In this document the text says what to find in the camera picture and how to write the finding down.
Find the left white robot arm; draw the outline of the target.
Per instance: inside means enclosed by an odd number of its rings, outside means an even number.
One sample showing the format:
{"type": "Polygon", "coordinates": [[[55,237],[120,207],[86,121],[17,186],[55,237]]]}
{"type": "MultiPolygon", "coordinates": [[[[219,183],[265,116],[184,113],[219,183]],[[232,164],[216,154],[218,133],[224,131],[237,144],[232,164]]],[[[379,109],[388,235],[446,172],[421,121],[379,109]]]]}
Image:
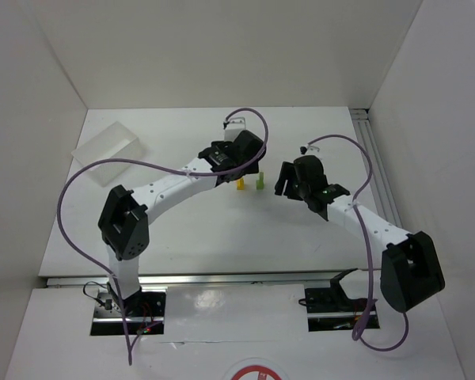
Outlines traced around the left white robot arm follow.
{"type": "Polygon", "coordinates": [[[98,221],[108,250],[108,291],[115,302],[138,298],[139,255],[150,242],[149,225],[190,197],[259,172],[264,142],[242,130],[232,141],[216,141],[200,151],[180,174],[169,174],[133,190],[114,187],[98,221]]]}

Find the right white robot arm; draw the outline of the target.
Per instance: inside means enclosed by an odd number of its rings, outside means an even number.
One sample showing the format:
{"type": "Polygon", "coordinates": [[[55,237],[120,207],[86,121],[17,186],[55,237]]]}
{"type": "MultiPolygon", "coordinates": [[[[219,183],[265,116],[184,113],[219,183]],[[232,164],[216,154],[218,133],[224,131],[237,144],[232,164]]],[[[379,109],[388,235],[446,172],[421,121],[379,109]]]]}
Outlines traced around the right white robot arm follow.
{"type": "Polygon", "coordinates": [[[382,256],[380,290],[397,312],[405,313],[445,288],[431,237],[390,224],[359,204],[346,188],[330,184],[319,158],[306,155],[285,161],[275,194],[304,202],[312,212],[356,238],[368,237],[371,252],[382,256]]]}

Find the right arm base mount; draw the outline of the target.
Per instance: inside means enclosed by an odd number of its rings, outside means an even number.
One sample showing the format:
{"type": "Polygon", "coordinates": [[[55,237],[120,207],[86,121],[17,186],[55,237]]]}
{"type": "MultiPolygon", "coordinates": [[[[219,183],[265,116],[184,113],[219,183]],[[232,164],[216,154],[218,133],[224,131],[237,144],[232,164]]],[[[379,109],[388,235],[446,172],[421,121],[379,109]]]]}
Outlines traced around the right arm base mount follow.
{"type": "Polygon", "coordinates": [[[298,304],[306,309],[308,331],[328,332],[353,330],[367,306],[366,298],[348,297],[340,282],[357,269],[348,269],[333,276],[326,287],[304,290],[298,304]]]}

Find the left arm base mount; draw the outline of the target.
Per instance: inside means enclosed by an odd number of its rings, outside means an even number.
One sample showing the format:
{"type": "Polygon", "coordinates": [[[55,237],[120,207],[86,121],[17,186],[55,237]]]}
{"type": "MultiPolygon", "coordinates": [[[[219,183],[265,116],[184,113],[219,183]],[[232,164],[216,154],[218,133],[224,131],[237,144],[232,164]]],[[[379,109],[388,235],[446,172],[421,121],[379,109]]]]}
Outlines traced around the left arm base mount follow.
{"type": "MultiPolygon", "coordinates": [[[[89,281],[82,293],[94,301],[91,336],[123,336],[122,310],[108,289],[89,281]]],[[[163,335],[165,330],[166,289],[143,289],[136,304],[125,306],[127,331],[131,336],[163,335]]]]}

